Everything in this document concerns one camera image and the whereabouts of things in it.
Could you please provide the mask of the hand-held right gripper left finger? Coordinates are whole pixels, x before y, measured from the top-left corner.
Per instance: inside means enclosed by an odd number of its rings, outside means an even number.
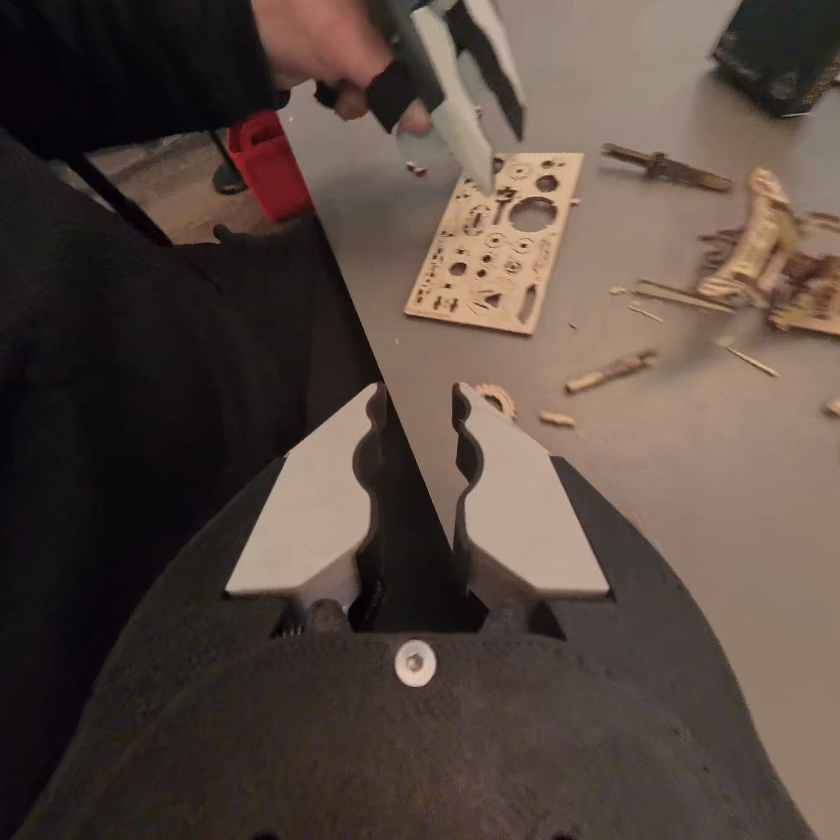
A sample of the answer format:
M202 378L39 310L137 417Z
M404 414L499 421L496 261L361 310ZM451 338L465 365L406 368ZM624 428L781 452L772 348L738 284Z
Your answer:
M275 595L305 612L363 591L357 560L377 528L371 474L382 460L387 391L367 385L288 451L225 585L230 597Z

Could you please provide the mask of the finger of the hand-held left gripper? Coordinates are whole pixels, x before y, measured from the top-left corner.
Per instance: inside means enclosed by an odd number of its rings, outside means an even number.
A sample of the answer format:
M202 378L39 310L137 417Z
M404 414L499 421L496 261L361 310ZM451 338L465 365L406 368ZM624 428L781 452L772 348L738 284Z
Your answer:
M463 173L490 195L495 190L495 152L479 116L490 90L478 62L467 48L456 45L438 6L420 6L410 19L425 61L418 84L421 101Z
M480 84L496 100L518 141L524 141L527 105L508 32L491 1L457 1L448 9L448 30L458 58L467 56Z

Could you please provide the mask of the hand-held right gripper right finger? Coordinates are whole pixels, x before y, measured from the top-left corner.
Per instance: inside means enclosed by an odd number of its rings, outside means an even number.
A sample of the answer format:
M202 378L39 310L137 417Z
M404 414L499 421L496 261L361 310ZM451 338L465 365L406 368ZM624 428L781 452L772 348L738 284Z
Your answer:
M484 396L452 391L456 465L466 480L454 554L467 593L490 610L602 599L610 585L552 456Z

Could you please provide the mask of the wooden parts sheet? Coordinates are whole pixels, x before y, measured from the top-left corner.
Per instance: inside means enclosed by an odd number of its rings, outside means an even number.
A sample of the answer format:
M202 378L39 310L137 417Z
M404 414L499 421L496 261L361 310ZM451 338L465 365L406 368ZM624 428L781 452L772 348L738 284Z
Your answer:
M583 153L499 154L495 191L463 174L406 301L407 316L531 336L572 207Z

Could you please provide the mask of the person's left forearm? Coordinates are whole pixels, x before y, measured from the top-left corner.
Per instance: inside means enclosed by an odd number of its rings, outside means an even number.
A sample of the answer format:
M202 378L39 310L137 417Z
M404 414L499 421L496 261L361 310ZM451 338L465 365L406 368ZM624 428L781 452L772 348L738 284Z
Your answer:
M1 2L2 130L42 158L225 129L288 99L250 2Z

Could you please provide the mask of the person's left hand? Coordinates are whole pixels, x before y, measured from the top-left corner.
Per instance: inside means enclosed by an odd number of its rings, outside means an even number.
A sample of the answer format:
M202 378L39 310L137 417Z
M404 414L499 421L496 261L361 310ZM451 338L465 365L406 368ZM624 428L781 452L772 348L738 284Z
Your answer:
M322 81L338 89L341 120L354 121L369 111L366 89L394 57L365 2L253 1L251 6L278 89Z

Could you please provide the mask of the red plastic crate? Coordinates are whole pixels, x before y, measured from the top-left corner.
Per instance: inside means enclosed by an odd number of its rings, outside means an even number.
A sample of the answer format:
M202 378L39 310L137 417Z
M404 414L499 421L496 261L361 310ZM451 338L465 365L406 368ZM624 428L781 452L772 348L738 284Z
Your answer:
M314 211L308 187L276 112L259 112L228 128L227 150L270 222L282 223Z

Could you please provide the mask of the forked wooden rod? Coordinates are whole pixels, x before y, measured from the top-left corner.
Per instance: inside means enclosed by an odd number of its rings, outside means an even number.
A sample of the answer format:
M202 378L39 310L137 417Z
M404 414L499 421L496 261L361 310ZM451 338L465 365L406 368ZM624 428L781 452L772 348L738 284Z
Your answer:
M658 357L656 350L641 350L626 354L595 371L573 377L566 381L563 389L566 394L575 395L608 382L633 375L650 367Z

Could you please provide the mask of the black metal table leg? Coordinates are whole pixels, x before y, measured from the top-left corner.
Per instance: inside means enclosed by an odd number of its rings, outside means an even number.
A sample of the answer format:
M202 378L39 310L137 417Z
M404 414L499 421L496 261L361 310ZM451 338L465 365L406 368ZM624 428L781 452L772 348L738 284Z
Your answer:
M213 174L213 189L215 193L221 196L233 196L247 192L249 187L240 174L219 132L210 130L206 133L222 159Z

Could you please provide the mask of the dark wooden axle shaft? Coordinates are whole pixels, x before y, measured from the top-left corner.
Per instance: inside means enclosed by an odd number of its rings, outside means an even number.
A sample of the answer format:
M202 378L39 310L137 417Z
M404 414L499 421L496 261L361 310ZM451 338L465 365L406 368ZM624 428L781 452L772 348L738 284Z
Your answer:
M635 166L652 181L666 181L714 193L729 193L733 187L731 179L675 161L664 152L645 153L614 143L604 143L601 155L612 161Z

